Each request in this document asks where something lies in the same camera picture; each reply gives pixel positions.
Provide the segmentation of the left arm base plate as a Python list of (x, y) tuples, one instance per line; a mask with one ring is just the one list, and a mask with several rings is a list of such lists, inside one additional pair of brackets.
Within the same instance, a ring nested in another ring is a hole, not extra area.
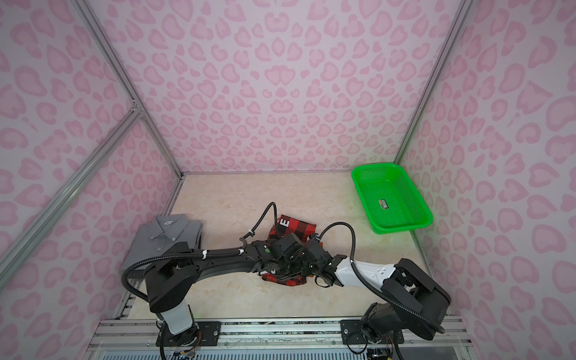
[(215, 347), (221, 333), (221, 322), (195, 322), (180, 334), (172, 334), (167, 325), (161, 324), (155, 345), (157, 347)]

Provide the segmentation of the aluminium diagonal frame bar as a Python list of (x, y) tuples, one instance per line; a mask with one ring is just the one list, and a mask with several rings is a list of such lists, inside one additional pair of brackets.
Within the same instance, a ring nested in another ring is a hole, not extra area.
[(40, 242), (62, 218), (72, 202), (86, 188), (109, 156), (130, 133), (141, 118), (142, 109), (133, 107), (119, 125), (114, 127), (104, 141), (87, 157), (77, 171), (64, 183), (48, 204), (29, 222), (12, 246), (1, 258), (1, 288), (4, 289), (37, 249)]

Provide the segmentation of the aluminium left corner post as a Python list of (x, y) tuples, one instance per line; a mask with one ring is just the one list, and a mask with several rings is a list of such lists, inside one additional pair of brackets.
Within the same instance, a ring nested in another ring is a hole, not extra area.
[(91, 35), (111, 71), (114, 73), (115, 78), (118, 80), (119, 85), (130, 99), (133, 108), (139, 110), (142, 114), (142, 120), (144, 121), (151, 138), (154, 140), (160, 153), (169, 164), (172, 172), (175, 174), (177, 179), (183, 179), (185, 177), (184, 172), (177, 164), (175, 156), (167, 145), (165, 139), (162, 137), (158, 126), (155, 124), (152, 115), (144, 104), (143, 98), (137, 91), (134, 81), (131, 79), (127, 68), (122, 63), (122, 60), (119, 58), (116, 50), (110, 42), (110, 39), (107, 37), (104, 27), (101, 25), (101, 22), (97, 18), (92, 6), (89, 4), (89, 1), (72, 0), (70, 3), (75, 8), (79, 18), (83, 21), (88, 33)]

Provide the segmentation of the folded grey shirt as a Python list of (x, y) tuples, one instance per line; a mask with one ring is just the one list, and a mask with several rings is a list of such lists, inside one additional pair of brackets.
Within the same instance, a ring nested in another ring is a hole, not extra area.
[(120, 269), (123, 272), (138, 261), (160, 256), (177, 242), (200, 248), (202, 232), (203, 223), (189, 220), (185, 214), (157, 216), (139, 226)]

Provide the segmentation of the aluminium corner frame post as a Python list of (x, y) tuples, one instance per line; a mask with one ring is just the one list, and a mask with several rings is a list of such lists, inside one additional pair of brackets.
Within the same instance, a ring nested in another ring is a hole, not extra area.
[(445, 71), (450, 58), (462, 36), (464, 30), (473, 15), (476, 8), (477, 1), (465, 0), (460, 1), (457, 8), (457, 12), (448, 28), (447, 36), (445, 37), (442, 46), (439, 48), (439, 52), (434, 60), (433, 67), (431, 68), (430, 74), (427, 77), (427, 81), (424, 84), (422, 93), (418, 99), (415, 110), (411, 117), (409, 118), (406, 133), (400, 142), (399, 149), (394, 158), (394, 163), (401, 165), (410, 143), (415, 136), (416, 130), (419, 126), (420, 121), (423, 118), (424, 112), (432, 100), (434, 92), (437, 85), (440, 83), (443, 72)]

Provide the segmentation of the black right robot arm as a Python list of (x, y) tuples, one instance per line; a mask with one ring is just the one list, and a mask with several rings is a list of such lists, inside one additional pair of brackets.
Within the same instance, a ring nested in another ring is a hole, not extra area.
[(379, 265), (331, 256), (322, 247), (301, 255), (304, 274), (329, 286), (365, 288), (383, 300), (371, 304), (361, 317), (361, 333), (368, 342), (375, 344), (405, 329), (426, 341), (445, 332), (442, 323), (451, 298), (412, 260)]

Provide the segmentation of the green plastic basket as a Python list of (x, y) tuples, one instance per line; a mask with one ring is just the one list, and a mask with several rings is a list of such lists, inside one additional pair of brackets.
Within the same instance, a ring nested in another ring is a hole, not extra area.
[(409, 232), (433, 223), (429, 206), (401, 166), (361, 165), (352, 170), (351, 177), (376, 234)]

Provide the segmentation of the red black plaid shirt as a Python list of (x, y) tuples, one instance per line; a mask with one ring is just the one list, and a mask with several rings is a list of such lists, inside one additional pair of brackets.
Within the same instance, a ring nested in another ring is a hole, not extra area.
[[(307, 223), (284, 214), (277, 219), (277, 222), (278, 228), (273, 226), (270, 229), (268, 240), (280, 239), (285, 235), (294, 233), (301, 242), (305, 243), (309, 237), (316, 232), (317, 227), (316, 224)], [(279, 280), (278, 277), (273, 274), (262, 274), (261, 279), (288, 287), (297, 287), (307, 283), (307, 278), (301, 275), (287, 280)]]

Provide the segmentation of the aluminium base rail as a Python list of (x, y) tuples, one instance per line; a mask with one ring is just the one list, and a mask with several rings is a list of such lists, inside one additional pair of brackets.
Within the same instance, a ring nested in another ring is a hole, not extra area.
[(216, 346), (155, 345), (160, 323), (151, 319), (105, 320), (84, 359), (477, 359), (457, 316), (447, 316), (445, 333), (423, 340), (402, 331), (404, 344), (345, 345), (341, 320), (354, 317), (201, 319), (221, 322)]

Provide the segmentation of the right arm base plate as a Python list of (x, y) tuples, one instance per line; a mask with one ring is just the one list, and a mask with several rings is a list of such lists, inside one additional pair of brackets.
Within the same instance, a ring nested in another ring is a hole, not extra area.
[(393, 345), (404, 344), (402, 333), (384, 332), (360, 319), (343, 319), (340, 322), (340, 333), (345, 345)]

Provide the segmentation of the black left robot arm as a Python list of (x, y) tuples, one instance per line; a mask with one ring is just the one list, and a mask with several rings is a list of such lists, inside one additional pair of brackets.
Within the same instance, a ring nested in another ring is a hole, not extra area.
[(230, 273), (266, 272), (292, 280), (306, 277), (312, 268), (302, 242), (292, 236), (220, 250), (194, 250), (178, 243), (146, 268), (146, 301), (167, 331), (180, 335), (194, 327), (185, 297), (195, 283)]

